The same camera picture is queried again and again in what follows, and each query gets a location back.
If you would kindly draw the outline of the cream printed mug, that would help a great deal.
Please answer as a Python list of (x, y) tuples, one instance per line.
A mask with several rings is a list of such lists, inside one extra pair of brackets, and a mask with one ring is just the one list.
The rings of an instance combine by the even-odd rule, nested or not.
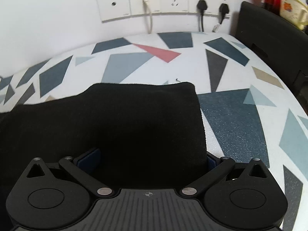
[(299, 0), (280, 0), (279, 14), (300, 30), (307, 26), (307, 6)]

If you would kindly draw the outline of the black storage box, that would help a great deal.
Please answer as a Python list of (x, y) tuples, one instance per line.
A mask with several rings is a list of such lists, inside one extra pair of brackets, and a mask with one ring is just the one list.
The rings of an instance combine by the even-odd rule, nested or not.
[(257, 54), (295, 96), (307, 84), (307, 34), (285, 19), (242, 2), (235, 38)]

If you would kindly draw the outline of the black garment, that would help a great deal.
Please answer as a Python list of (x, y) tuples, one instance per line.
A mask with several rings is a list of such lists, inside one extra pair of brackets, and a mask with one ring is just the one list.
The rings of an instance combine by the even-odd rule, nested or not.
[(95, 84), (63, 99), (17, 105), (1, 114), (1, 164), (19, 166), (100, 150), (108, 166), (181, 173), (208, 167), (195, 87)]

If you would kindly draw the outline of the black power plug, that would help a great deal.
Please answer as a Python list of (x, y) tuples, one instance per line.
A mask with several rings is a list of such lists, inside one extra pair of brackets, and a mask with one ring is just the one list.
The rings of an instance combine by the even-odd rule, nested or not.
[(226, 3), (222, 3), (219, 7), (219, 13), (220, 13), (219, 24), (222, 24), (223, 20), (225, 19), (226, 15), (229, 14), (229, 12), (230, 12), (229, 5)]
[(208, 9), (205, 0), (199, 0), (197, 3), (197, 10), (199, 12), (200, 32), (204, 32), (204, 13)]

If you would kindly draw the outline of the black power plug left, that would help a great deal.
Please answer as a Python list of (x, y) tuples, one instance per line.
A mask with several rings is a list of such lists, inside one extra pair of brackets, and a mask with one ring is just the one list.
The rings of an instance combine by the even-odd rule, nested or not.
[(205, 0), (199, 0), (197, 3), (197, 10), (199, 12), (200, 32), (204, 32), (204, 13), (208, 9)]

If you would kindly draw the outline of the black power plug right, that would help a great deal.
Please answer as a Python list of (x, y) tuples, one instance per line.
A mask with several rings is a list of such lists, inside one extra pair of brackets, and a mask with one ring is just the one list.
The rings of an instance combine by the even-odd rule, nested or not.
[(219, 24), (222, 24), (223, 20), (225, 19), (226, 15), (229, 14), (229, 12), (230, 12), (229, 5), (226, 3), (222, 3), (219, 7), (219, 13), (220, 13)]

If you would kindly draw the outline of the white wall socket panel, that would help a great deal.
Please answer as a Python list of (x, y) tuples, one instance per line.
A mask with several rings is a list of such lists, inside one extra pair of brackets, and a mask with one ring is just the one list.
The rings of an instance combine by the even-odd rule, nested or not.
[[(197, 14), (200, 0), (147, 0), (151, 12), (156, 14)], [(204, 0), (207, 3), (206, 15), (218, 16), (219, 7), (226, 3), (232, 7), (232, 0)], [(102, 22), (141, 16), (148, 13), (142, 0), (97, 0)]]

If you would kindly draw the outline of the geometric patterned tablecloth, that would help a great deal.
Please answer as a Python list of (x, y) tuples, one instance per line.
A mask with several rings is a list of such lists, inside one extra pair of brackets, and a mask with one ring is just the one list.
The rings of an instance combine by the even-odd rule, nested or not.
[(307, 230), (307, 113), (255, 53), (228, 34), (140, 34), (89, 44), (1, 76), (1, 111), (99, 83), (190, 82), (210, 153), (261, 159), (288, 199), (283, 230)]

